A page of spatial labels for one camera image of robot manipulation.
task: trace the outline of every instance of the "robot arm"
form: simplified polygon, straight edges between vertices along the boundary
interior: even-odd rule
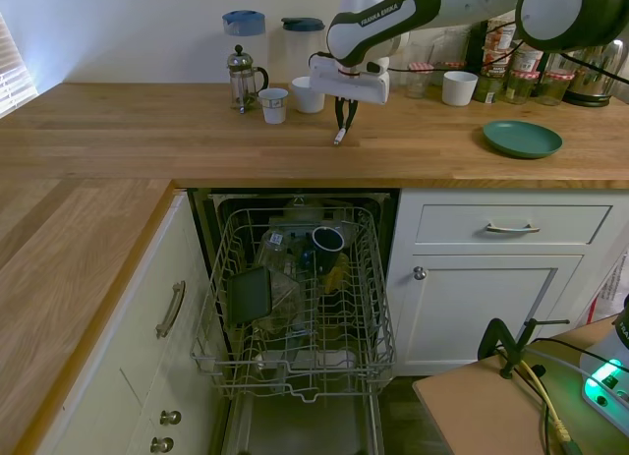
[[[327,44],[344,67],[394,54],[405,33],[482,21],[512,10],[517,0],[342,0]]]
[[[339,143],[349,129],[343,102],[384,104],[388,56],[402,49],[409,31],[471,24],[516,8],[525,42],[546,52],[604,45],[629,36],[629,0],[341,0],[327,33],[331,58],[311,62],[311,89],[337,97]]]

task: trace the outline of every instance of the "backsplash wall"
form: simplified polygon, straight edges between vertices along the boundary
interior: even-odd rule
[[[40,92],[62,81],[226,82],[222,15],[266,14],[269,73],[283,81],[282,17],[328,24],[340,0],[0,0]],[[414,38],[435,34],[414,34]]]

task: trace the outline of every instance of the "butcher block counter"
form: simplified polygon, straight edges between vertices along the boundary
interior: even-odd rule
[[[62,84],[0,120],[0,453],[31,453],[176,188],[629,188],[627,106],[362,103],[339,147],[333,103],[266,125],[227,85]],[[483,124],[543,124],[564,147],[506,157]]]
[[[533,101],[463,108],[393,93],[360,103],[340,147],[332,99],[284,124],[229,109],[228,85],[59,85],[0,121],[4,178],[163,178],[181,187],[628,188],[629,109]],[[499,119],[556,130],[540,160],[488,147]]]

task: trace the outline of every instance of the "blue lid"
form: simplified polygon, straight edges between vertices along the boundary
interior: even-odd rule
[[[296,30],[299,32],[310,32],[312,30],[322,30],[325,24],[318,18],[282,18],[286,30]]]
[[[231,35],[263,34],[264,14],[251,10],[230,11],[223,15],[223,26]]]

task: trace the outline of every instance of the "yellow cable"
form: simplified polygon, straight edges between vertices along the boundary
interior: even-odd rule
[[[533,380],[534,385],[537,387],[538,391],[542,395],[543,400],[546,402],[546,405],[548,406],[548,410],[550,411],[550,415],[552,416],[554,420],[554,428],[557,432],[557,436],[559,437],[559,440],[569,442],[570,440],[572,440],[572,437],[570,437],[570,434],[568,433],[568,429],[565,427],[565,425],[563,424],[559,416],[557,416],[557,412],[555,411],[554,406],[552,405],[552,402],[550,401],[550,398],[548,397],[548,393],[546,393],[546,390],[543,388],[542,382],[540,381],[538,376],[535,374],[535,372],[531,370],[531,367],[529,367],[526,362],[522,361],[520,362],[520,365],[529,374],[529,376]]]

